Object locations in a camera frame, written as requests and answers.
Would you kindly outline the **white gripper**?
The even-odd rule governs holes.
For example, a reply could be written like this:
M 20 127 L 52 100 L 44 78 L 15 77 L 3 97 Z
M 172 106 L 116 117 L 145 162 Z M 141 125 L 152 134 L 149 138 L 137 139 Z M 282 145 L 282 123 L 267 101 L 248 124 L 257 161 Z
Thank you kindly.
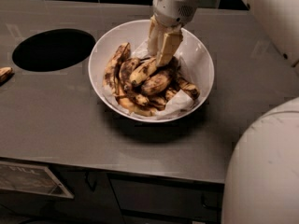
M 153 0 L 149 23 L 148 52 L 156 55 L 158 67 L 167 65 L 183 40 L 181 29 L 167 28 L 189 23 L 198 8 L 198 0 Z

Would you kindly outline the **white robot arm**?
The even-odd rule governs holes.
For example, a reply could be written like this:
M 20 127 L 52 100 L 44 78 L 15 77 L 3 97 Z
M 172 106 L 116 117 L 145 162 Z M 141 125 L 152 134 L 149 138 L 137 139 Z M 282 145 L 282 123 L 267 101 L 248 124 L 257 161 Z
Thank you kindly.
M 242 0 L 274 46 L 298 63 L 298 0 Z M 221 224 L 299 224 L 298 99 L 270 105 L 244 131 L 228 164 Z

